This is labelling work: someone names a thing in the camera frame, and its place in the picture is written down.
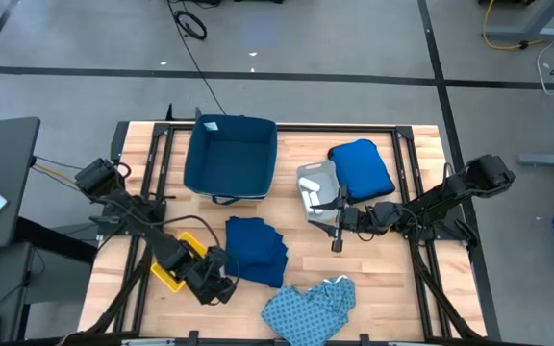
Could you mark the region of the folded navy cloth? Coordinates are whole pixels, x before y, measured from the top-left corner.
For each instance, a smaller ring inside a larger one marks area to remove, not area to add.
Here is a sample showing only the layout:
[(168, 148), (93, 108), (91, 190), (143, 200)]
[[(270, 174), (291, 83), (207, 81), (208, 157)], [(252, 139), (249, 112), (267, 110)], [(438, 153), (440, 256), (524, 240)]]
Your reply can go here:
[(225, 274), (280, 288), (288, 263), (283, 236), (262, 218), (231, 216), (225, 222), (226, 252), (233, 257)]

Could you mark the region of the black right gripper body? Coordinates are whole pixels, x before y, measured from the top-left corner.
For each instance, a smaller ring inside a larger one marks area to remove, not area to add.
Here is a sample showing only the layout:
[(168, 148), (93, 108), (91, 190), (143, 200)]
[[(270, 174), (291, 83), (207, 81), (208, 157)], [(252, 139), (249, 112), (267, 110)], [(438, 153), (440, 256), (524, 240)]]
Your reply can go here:
[(337, 215), (335, 217), (335, 229), (332, 241), (332, 251), (340, 253), (342, 251), (344, 231), (357, 233), (363, 229), (362, 223), (364, 213), (356, 207), (349, 206), (347, 185), (341, 185), (337, 197), (334, 200), (334, 207)]

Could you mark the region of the blue pillow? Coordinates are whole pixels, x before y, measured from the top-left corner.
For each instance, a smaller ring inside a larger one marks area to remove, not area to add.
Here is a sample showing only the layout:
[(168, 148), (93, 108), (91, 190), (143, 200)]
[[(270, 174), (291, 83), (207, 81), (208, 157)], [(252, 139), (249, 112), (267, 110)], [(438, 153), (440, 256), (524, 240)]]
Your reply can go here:
[(357, 204), (392, 194), (395, 185), (376, 145), (362, 138), (331, 148), (327, 157), (336, 167), (340, 185), (346, 185), (348, 203)]

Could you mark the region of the grey desk frame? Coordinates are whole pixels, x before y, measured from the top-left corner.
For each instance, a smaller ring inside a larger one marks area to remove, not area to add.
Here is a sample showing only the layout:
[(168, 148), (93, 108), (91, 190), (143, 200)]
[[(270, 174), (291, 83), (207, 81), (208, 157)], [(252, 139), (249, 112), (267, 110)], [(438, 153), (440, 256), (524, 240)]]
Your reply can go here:
[(518, 26), (491, 26), (489, 24), (491, 12), (501, 2), (521, 3), (529, 7), (539, 0), (478, 0), (479, 4), (487, 4), (482, 22), (481, 37), (489, 40), (492, 37), (514, 39), (518, 42), (554, 40), (554, 26), (549, 23), (554, 19), (554, 0), (541, 0), (541, 6), (522, 25)]

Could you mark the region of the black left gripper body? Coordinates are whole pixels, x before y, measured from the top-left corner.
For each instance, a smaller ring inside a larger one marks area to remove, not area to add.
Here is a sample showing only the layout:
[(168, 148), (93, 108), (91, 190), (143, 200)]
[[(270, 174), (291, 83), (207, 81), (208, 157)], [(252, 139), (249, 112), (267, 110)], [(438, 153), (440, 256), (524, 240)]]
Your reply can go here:
[(221, 270), (229, 261), (219, 247), (210, 247), (207, 254), (192, 260), (188, 271), (188, 287), (201, 305), (226, 304), (236, 290), (236, 284)]

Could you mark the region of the navy fabric basket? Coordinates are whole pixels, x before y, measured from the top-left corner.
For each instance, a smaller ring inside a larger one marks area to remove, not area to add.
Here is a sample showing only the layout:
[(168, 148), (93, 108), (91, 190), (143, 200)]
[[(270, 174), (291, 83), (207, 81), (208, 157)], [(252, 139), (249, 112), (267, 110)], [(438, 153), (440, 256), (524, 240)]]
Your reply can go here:
[(262, 200), (278, 151), (277, 124), (244, 115), (203, 114), (191, 131), (183, 184), (219, 205)]

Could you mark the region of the grey plastic bin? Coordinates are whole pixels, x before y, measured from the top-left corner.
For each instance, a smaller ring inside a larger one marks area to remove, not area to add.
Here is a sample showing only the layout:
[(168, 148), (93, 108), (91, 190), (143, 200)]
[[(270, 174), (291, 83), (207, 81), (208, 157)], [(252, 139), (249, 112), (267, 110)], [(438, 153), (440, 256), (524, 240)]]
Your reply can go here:
[(337, 197), (340, 187), (334, 163), (332, 161), (321, 161), (302, 165), (296, 169), (296, 182), (307, 220), (321, 223), (333, 223), (337, 215), (335, 210), (324, 210), (320, 215), (309, 215), (307, 213), (307, 208), (310, 208), (312, 205), (310, 200), (311, 191), (299, 185), (298, 179), (301, 177), (318, 183), (320, 185), (320, 190), (317, 191), (317, 194), (320, 204), (329, 203)]

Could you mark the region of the yellow plastic tray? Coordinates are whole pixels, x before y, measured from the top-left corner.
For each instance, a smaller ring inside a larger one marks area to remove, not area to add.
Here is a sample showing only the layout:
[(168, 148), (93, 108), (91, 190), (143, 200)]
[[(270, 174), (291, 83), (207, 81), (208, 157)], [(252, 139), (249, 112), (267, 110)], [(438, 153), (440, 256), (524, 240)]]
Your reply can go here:
[[(206, 257), (208, 253), (208, 248), (189, 232), (181, 233), (178, 237), (178, 240), (183, 240), (188, 245), (190, 245), (191, 248), (197, 253), (199, 258)], [(154, 261), (151, 265), (151, 272), (172, 292), (178, 292), (186, 285), (185, 281), (177, 281), (175, 279), (174, 272), (165, 270), (156, 261)]]

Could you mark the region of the grey desk foot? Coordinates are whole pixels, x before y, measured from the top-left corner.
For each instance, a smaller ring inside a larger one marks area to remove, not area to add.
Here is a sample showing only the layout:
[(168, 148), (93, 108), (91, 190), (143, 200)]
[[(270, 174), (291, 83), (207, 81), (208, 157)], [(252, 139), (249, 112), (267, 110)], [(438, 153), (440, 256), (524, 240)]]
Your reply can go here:
[(517, 161), (523, 165), (554, 166), (554, 154), (518, 154)]

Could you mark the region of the blue patterned hospital gown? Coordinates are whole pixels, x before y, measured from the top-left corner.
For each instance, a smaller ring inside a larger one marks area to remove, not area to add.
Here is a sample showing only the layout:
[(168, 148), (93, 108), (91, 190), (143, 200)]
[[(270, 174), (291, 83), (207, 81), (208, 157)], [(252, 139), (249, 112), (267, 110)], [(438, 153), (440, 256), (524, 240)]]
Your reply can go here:
[(261, 317), (290, 346), (323, 346), (348, 322), (356, 306), (356, 285), (342, 275), (324, 279), (305, 292), (281, 288), (264, 306)]

